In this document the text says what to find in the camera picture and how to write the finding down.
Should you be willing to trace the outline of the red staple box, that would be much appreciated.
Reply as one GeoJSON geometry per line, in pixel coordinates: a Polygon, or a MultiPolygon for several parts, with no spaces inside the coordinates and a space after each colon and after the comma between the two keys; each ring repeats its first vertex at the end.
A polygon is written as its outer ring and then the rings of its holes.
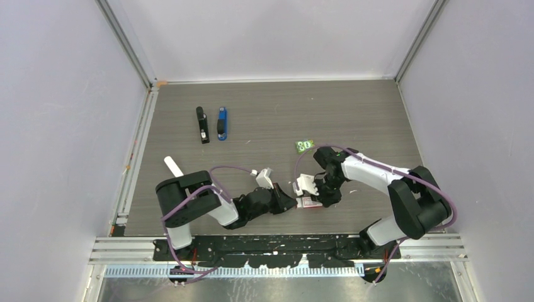
{"type": "Polygon", "coordinates": [[[310,197],[297,198],[297,208],[321,208],[322,204],[310,197]]]}

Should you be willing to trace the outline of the blue stapler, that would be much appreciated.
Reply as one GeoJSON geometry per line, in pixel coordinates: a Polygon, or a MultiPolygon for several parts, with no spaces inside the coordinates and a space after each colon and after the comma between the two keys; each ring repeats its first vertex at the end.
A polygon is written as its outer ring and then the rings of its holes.
{"type": "Polygon", "coordinates": [[[218,119],[217,119],[217,138],[220,141],[227,139],[227,120],[228,120],[227,108],[220,107],[218,119]]]}

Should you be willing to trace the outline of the white stapler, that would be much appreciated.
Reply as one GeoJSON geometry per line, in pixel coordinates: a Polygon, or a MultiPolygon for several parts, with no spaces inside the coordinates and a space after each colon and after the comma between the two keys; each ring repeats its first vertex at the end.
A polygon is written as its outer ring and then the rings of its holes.
{"type": "Polygon", "coordinates": [[[173,160],[171,156],[166,156],[164,158],[164,163],[171,171],[174,177],[181,177],[184,175],[183,171],[178,167],[177,163],[173,160]]]}

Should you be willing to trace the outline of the black stapler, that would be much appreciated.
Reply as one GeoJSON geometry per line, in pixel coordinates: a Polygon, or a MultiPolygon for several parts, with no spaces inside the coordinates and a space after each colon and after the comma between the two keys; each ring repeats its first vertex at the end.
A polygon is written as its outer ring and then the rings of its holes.
{"type": "Polygon", "coordinates": [[[198,106],[196,108],[196,116],[199,125],[199,132],[202,144],[210,142],[209,130],[208,130],[208,120],[207,115],[205,114],[203,108],[198,106]]]}

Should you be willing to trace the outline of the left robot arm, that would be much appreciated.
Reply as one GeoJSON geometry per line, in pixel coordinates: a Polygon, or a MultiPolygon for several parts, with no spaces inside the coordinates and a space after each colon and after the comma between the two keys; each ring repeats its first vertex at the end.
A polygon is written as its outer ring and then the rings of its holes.
{"type": "Polygon", "coordinates": [[[162,212],[162,224],[167,233],[169,252],[178,260],[188,259],[193,252],[190,223],[204,215],[219,225],[234,230],[263,214],[282,214],[297,206],[297,200],[284,193],[277,183],[269,180],[269,169],[261,171],[259,187],[234,199],[223,197],[208,171],[167,179],[156,188],[162,212]]]}

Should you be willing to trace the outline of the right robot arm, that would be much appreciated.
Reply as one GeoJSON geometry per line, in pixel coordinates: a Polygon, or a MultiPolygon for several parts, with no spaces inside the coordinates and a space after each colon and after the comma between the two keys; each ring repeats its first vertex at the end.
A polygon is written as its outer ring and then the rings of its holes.
{"type": "Polygon", "coordinates": [[[420,239],[443,221],[453,218],[450,202],[439,193],[430,171],[417,166],[401,169],[377,162],[362,153],[347,149],[340,152],[320,147],[314,154],[323,168],[320,178],[314,178],[314,198],[327,208],[341,201],[341,186],[358,181],[390,199],[392,216],[372,223],[359,233],[360,252],[376,258],[385,245],[402,238],[420,239]]]}

